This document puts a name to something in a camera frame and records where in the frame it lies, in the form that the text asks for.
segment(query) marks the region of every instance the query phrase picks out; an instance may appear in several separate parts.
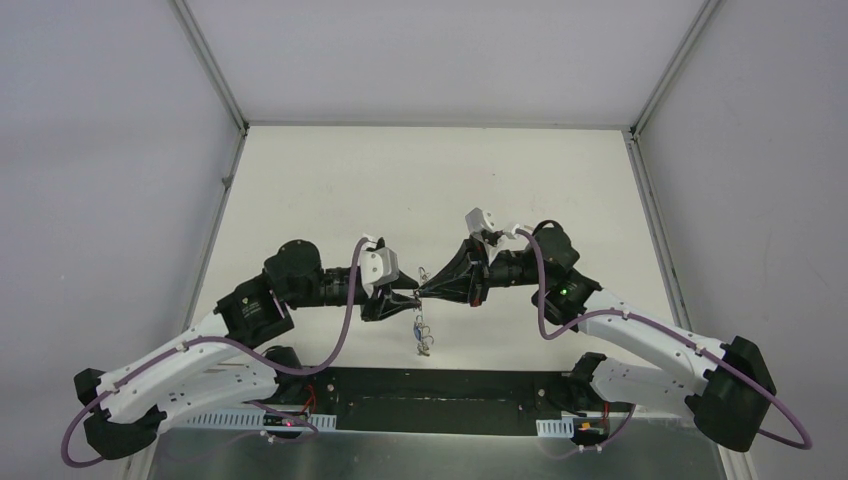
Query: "chain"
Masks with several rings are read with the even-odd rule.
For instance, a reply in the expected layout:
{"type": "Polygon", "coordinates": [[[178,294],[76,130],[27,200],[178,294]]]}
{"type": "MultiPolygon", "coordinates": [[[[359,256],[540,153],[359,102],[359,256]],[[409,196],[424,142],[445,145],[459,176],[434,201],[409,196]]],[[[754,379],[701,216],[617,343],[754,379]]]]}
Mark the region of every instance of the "chain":
{"type": "MultiPolygon", "coordinates": [[[[421,278],[420,285],[427,283],[430,279],[430,274],[424,270],[424,267],[418,267],[418,276],[421,278]]],[[[418,355],[429,357],[430,347],[436,342],[433,336],[430,335],[430,327],[424,323],[424,304],[421,302],[421,297],[416,289],[413,292],[415,300],[418,302],[418,313],[415,315],[415,324],[412,326],[412,333],[415,334],[415,339],[418,341],[418,355]]]]}

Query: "purple cable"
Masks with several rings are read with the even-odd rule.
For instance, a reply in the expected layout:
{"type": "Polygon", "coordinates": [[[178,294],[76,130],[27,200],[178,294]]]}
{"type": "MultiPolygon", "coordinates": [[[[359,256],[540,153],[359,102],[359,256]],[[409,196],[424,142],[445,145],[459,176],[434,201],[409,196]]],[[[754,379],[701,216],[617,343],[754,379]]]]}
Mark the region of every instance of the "purple cable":
{"type": "MultiPolygon", "coordinates": [[[[303,435],[301,433],[296,438],[286,438],[286,439],[276,438],[269,433],[268,438],[270,438],[274,443],[284,443],[284,444],[303,443],[303,442],[312,440],[313,438],[315,438],[316,435],[318,435],[318,428],[315,427],[315,425],[312,425],[309,422],[301,420],[300,418],[297,418],[295,416],[289,415],[288,413],[281,412],[280,410],[275,410],[271,407],[267,407],[265,405],[262,405],[259,402],[246,402],[246,403],[249,403],[250,405],[253,405],[254,407],[259,407],[262,410],[265,410],[266,412],[271,413],[273,415],[283,417],[286,420],[290,421],[291,423],[307,427],[310,430],[312,430],[312,432],[314,433],[313,435],[303,435]]],[[[261,432],[250,431],[250,432],[240,433],[240,434],[236,435],[235,437],[227,440],[226,442],[221,443],[220,445],[217,445],[214,448],[211,448],[208,451],[201,453],[200,455],[195,455],[195,456],[189,457],[189,458],[176,458],[176,457],[172,456],[171,454],[169,454],[167,452],[167,450],[165,450],[163,452],[163,456],[165,458],[167,458],[168,460],[175,462],[175,463],[194,463],[194,462],[198,462],[200,460],[203,460],[205,458],[208,458],[212,455],[217,454],[221,450],[224,450],[225,448],[227,448],[230,445],[238,442],[239,440],[242,440],[244,438],[251,437],[251,436],[257,436],[257,435],[261,436],[261,432]]]]}
{"type": "MultiPolygon", "coordinates": [[[[635,412],[636,412],[636,405],[632,405],[632,406],[630,407],[630,411],[629,411],[629,412],[627,412],[627,416],[626,416],[626,417],[624,417],[624,420],[621,422],[621,425],[619,425],[619,426],[618,426],[618,428],[616,428],[616,429],[615,429],[615,432],[613,432],[613,433],[612,433],[612,435],[610,435],[610,436],[609,436],[609,438],[607,438],[607,439],[606,439],[606,440],[604,440],[603,442],[601,442],[601,443],[599,443],[599,444],[597,444],[597,445],[592,445],[592,446],[590,446],[589,448],[593,448],[595,451],[597,451],[598,449],[603,450],[604,448],[606,448],[606,446],[607,446],[607,445],[609,445],[610,443],[612,443],[612,441],[613,441],[613,440],[615,440],[615,439],[616,439],[616,437],[618,437],[618,435],[621,433],[621,431],[622,431],[622,430],[624,430],[624,427],[626,427],[626,426],[627,426],[627,424],[628,424],[628,423],[630,423],[630,419],[632,419],[632,418],[633,418],[633,414],[634,414],[635,412]]],[[[542,453],[544,453],[544,454],[545,454],[545,456],[546,456],[546,457],[548,457],[548,458],[550,458],[551,460],[565,460],[566,458],[571,457],[571,456],[572,456],[572,455],[574,455],[575,453],[581,453],[579,448],[575,448],[574,450],[571,450],[570,452],[565,453],[565,454],[563,454],[563,455],[554,455],[554,454],[552,454],[552,453],[548,453],[548,452],[547,452],[547,450],[545,450],[544,448],[542,448],[542,446],[541,446],[541,445],[539,445],[539,450],[541,450],[541,451],[542,451],[542,453]]]]}
{"type": "MultiPolygon", "coordinates": [[[[667,336],[669,336],[669,337],[677,340],[678,342],[682,343],[686,347],[691,348],[692,350],[695,350],[696,352],[698,351],[697,350],[698,345],[695,342],[684,337],[683,335],[680,335],[679,333],[668,328],[667,326],[665,326],[665,325],[663,325],[659,322],[656,322],[654,320],[651,320],[649,318],[643,317],[641,315],[637,315],[635,313],[625,314],[625,312],[623,310],[617,310],[617,309],[614,309],[614,308],[609,308],[609,309],[606,309],[606,310],[597,310],[597,311],[594,311],[594,312],[586,313],[585,315],[581,315],[581,316],[575,318],[574,320],[566,323],[565,325],[558,328],[553,333],[547,333],[545,331],[545,302],[543,300],[545,295],[547,295],[547,290],[545,290],[545,260],[544,260],[544,257],[542,256],[542,249],[541,249],[541,247],[539,247],[539,242],[537,242],[536,239],[533,237],[533,235],[531,235],[530,233],[527,233],[526,231],[520,230],[520,229],[517,230],[516,233],[518,233],[519,235],[521,235],[521,236],[523,236],[524,238],[527,239],[527,241],[530,243],[530,246],[533,248],[533,253],[536,254],[536,267],[539,271],[539,296],[541,297],[539,299],[540,301],[538,302],[539,333],[542,335],[542,338],[544,338],[545,340],[553,340],[554,338],[557,338],[558,336],[562,335],[563,333],[569,331],[575,325],[577,325],[577,324],[579,324],[583,321],[586,321],[586,320],[588,320],[592,317],[597,317],[597,316],[600,316],[600,315],[616,315],[616,316],[620,316],[620,317],[624,318],[625,320],[633,319],[633,320],[636,320],[637,322],[641,322],[641,323],[643,323],[643,324],[645,324],[649,327],[652,327],[656,330],[659,330],[660,332],[666,334],[667,336]]],[[[809,449],[813,448],[813,440],[810,437],[810,434],[807,432],[807,429],[804,428],[804,425],[801,423],[801,421],[798,419],[798,417],[796,417],[795,414],[793,414],[789,410],[789,407],[787,407],[782,401],[778,400],[777,397],[772,395],[771,392],[769,392],[768,390],[763,388],[759,383],[757,383],[753,379],[751,379],[751,377],[740,372],[738,369],[734,368],[732,365],[728,364],[727,362],[725,362],[721,358],[717,357],[712,352],[710,352],[706,349],[702,349],[699,353],[701,355],[703,355],[704,357],[706,357],[707,359],[709,359],[710,361],[714,362],[719,367],[722,367],[725,370],[727,370],[728,372],[730,372],[733,376],[735,376],[739,380],[742,380],[746,385],[748,385],[749,387],[754,389],[754,391],[756,391],[757,393],[759,393],[760,395],[765,397],[766,400],[771,402],[771,404],[774,405],[780,411],[780,413],[782,413],[783,416],[786,417],[787,420],[789,420],[789,423],[791,423],[792,426],[795,427],[795,430],[797,430],[798,434],[801,436],[801,442],[802,443],[799,443],[799,442],[796,442],[796,441],[793,441],[793,440],[789,440],[787,438],[781,437],[780,435],[777,435],[775,433],[772,433],[772,432],[769,432],[769,431],[763,430],[763,429],[758,430],[758,433],[760,435],[763,435],[764,437],[768,437],[768,438],[775,440],[777,442],[780,442],[784,445],[788,445],[790,447],[798,448],[798,449],[801,449],[801,450],[809,450],[809,449]]],[[[620,427],[618,430],[616,430],[616,433],[618,433],[621,430],[622,427],[620,427]]]]}
{"type": "MultiPolygon", "coordinates": [[[[333,361],[335,361],[335,359],[339,356],[339,353],[341,353],[342,346],[344,345],[345,339],[347,338],[347,333],[350,330],[350,320],[351,320],[351,317],[353,316],[353,302],[354,302],[354,296],[356,294],[356,273],[359,270],[359,266],[358,266],[359,254],[362,251],[362,247],[368,241],[369,240],[367,238],[363,237],[363,238],[360,238],[359,241],[356,243],[356,248],[353,251],[353,258],[351,259],[351,262],[350,262],[350,275],[348,277],[348,289],[347,289],[347,305],[345,307],[345,315],[344,315],[344,322],[342,323],[342,331],[339,334],[339,339],[336,342],[336,346],[333,348],[333,351],[330,352],[330,356],[327,357],[327,359],[324,360],[323,362],[321,362],[320,364],[318,364],[314,367],[311,367],[311,368],[291,368],[291,367],[287,367],[285,365],[280,365],[279,363],[272,362],[271,360],[268,360],[267,358],[256,353],[255,351],[251,350],[250,348],[245,347],[241,343],[239,343],[235,340],[229,339],[229,338],[225,338],[225,337],[198,337],[198,338],[195,338],[193,340],[189,340],[189,341],[185,342],[183,345],[185,346],[186,349],[188,349],[188,348],[190,348],[194,345],[201,345],[201,344],[204,344],[204,343],[225,343],[225,344],[227,344],[231,347],[234,347],[234,348],[240,350],[242,353],[247,354],[248,356],[250,356],[254,360],[257,360],[257,361],[273,368],[274,370],[277,370],[278,372],[285,373],[287,375],[294,375],[294,376],[303,377],[303,376],[308,376],[308,375],[314,375],[314,374],[326,369],[327,367],[330,366],[331,363],[333,363],[333,361]]],[[[143,372],[147,371],[149,368],[151,368],[154,365],[158,364],[159,362],[165,360],[166,358],[170,357],[171,355],[175,355],[177,353],[179,353],[179,350],[177,350],[176,348],[172,348],[170,350],[166,350],[166,351],[160,353],[159,355],[156,355],[155,357],[151,358],[150,360],[144,362],[141,366],[139,366],[134,371],[128,373],[126,376],[124,376],[120,380],[116,381],[115,382],[115,388],[118,389],[120,387],[123,387],[124,385],[129,383],[132,379],[141,375],[143,372]]],[[[85,467],[90,467],[92,465],[96,465],[96,464],[103,461],[103,457],[97,457],[93,460],[87,460],[87,461],[84,461],[84,462],[77,462],[76,460],[71,458],[70,453],[68,452],[68,446],[69,446],[70,441],[71,441],[71,434],[73,434],[74,430],[77,428],[77,425],[79,425],[79,423],[82,421],[83,417],[85,417],[86,414],[88,414],[92,410],[94,410],[94,407],[96,407],[97,405],[100,405],[100,403],[103,402],[103,400],[105,400],[106,397],[108,397],[111,394],[112,394],[111,391],[105,391],[105,392],[101,393],[100,395],[97,396],[97,398],[92,400],[88,405],[86,405],[82,410],[80,410],[80,412],[74,417],[74,419],[71,420],[70,425],[68,425],[68,428],[65,430],[65,434],[62,436],[61,454],[62,454],[62,461],[65,462],[65,465],[72,467],[72,468],[85,468],[85,467]]],[[[274,410],[272,413],[281,414],[281,415],[284,415],[284,416],[286,415],[283,412],[278,412],[276,410],[274,410]]]]}

